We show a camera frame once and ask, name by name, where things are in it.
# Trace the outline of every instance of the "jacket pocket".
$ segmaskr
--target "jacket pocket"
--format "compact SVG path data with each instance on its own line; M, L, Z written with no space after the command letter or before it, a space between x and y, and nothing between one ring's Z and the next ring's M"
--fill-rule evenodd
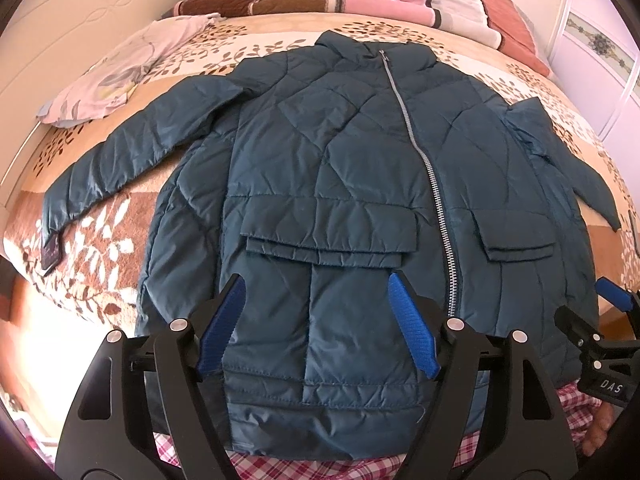
M498 209L474 209L472 213L492 262L539 260L554 252L555 229L543 214Z
M417 249L411 209L316 197L252 196L246 250L310 264L395 268Z

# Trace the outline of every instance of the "floral bedspread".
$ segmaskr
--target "floral bedspread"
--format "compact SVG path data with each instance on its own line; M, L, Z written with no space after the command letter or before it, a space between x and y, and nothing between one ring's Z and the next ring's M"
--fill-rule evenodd
M349 14L251 16L217 23L156 65L125 107L70 129L52 128L25 170L28 174L4 234L4 248L15 267L60 307L103 324L105 330L120 327L132 334L148 226L158 192L181 154L175 153L67 227L63 234L65 259L46 278L40 266L44 192L84 152L185 76L226 74L244 58L312 45L325 30L359 41L426 44L441 61L482 80L510 103L539 97L558 136L604 177L616 199L623 226L617 233L599 214L580 204L597 275L629 287L640 285L640 257L630 216L636 224L640 221L626 185L591 127L551 81L496 50L459 36Z

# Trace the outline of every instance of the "colorful pillow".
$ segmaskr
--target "colorful pillow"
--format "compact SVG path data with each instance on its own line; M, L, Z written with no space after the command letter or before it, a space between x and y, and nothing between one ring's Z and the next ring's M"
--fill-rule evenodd
M37 113L43 124L70 128L123 106L159 59L220 19L219 14L152 22L129 36Z

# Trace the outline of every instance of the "tag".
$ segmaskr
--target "tag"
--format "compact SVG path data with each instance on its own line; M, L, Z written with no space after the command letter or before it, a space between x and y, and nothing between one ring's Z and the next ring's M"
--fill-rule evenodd
M48 241L40 250L40 260L42 264L42 275L48 276L56 266L62 261L62 249L60 248L60 234L53 233L51 240Z
M634 245L636 247L636 254L638 255L638 258L640 258L640 240L638 240L638 229L636 228L636 217L634 216L634 213L631 211L631 209L629 210L629 222L631 224L631 232L634 235Z

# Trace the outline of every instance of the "quilted jacket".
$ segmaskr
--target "quilted jacket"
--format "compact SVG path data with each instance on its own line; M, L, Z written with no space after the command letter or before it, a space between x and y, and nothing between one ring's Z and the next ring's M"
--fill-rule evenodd
M180 145L149 230L137 334L245 278L223 369L201 387L228 449L407 451L433 383L388 303L391 269L480 332L526 331L556 386L577 379L577 351L553 322L564 304L598 315L575 195L620 224L537 98L509 106L421 44L326 32L228 76L186 78L133 115L47 191L43 243Z

